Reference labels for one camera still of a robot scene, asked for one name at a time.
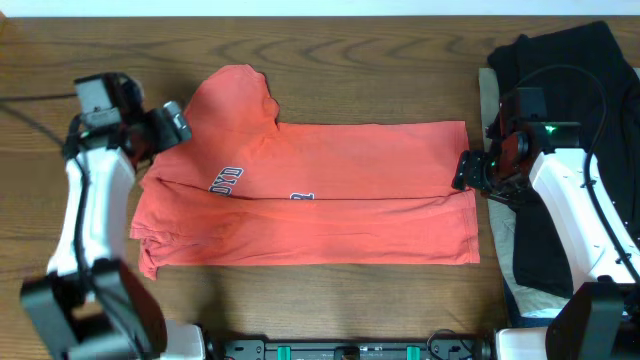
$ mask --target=wooden table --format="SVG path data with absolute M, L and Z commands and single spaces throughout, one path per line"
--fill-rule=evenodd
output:
M 0 34 L 0 96 L 67 93 L 73 79 L 124 71 L 148 107 L 186 103 L 225 64 L 268 76 L 279 120 L 403 123 L 463 119 L 481 148 L 478 68 L 518 34 L 549 33 L 589 18 L 145 18 L 8 19 Z M 640 66 L 640 20 L 609 19 L 627 60 Z M 75 99 L 11 104 L 59 136 Z M 0 113 L 0 354 L 46 358 L 23 313 L 22 279 L 43 274 L 64 217 L 60 150 Z M 129 201 L 133 214 L 141 190 Z M 224 334 L 286 338 L 426 338 L 450 328 L 506 325 L 502 279 L 478 198 L 481 263 L 467 266 L 167 267 L 144 280 L 167 317 Z M 138 244 L 128 241 L 135 269 Z

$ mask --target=white wall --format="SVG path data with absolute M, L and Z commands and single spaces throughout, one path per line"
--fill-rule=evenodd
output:
M 23 16 L 640 15 L 640 0 L 0 0 Z

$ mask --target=red fabric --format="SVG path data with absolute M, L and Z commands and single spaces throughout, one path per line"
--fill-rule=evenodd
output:
M 185 111 L 192 140 L 141 182 L 131 236 L 145 275 L 169 264 L 480 261 L 474 194 L 451 188 L 464 122 L 297 125 L 277 123 L 278 109 L 247 65 L 200 86 Z

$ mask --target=gray fabric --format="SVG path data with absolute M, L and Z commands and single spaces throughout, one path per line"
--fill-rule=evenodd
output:
M 634 69 L 640 78 L 640 68 Z M 493 69 L 480 69 L 480 112 L 482 128 L 493 122 L 499 109 L 500 91 L 498 80 Z M 484 148 L 487 150 L 491 141 L 484 138 Z M 518 310 L 523 317 L 554 318 L 567 303 L 567 299 L 548 294 L 546 292 L 520 286 L 513 276 L 513 237 L 516 228 L 516 215 L 508 206 L 489 200 L 489 222 L 493 232 L 493 240 L 498 254 L 500 270 L 507 285 L 513 293 Z

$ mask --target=black cloth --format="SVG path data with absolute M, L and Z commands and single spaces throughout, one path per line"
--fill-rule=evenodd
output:
M 607 127 L 594 151 L 605 189 L 631 238 L 640 236 L 640 82 L 624 60 L 604 22 L 517 41 L 497 48 L 488 58 L 496 71 L 500 94 L 527 74 L 553 64 L 569 64 L 593 73 L 604 85 Z M 521 86 L 542 87 L 549 121 L 582 124 L 580 145 L 588 150 L 602 116 L 596 86 L 574 70 L 555 69 Z M 544 206 L 516 209 L 513 272 L 520 285 L 554 295 L 573 294 L 571 274 L 560 239 Z

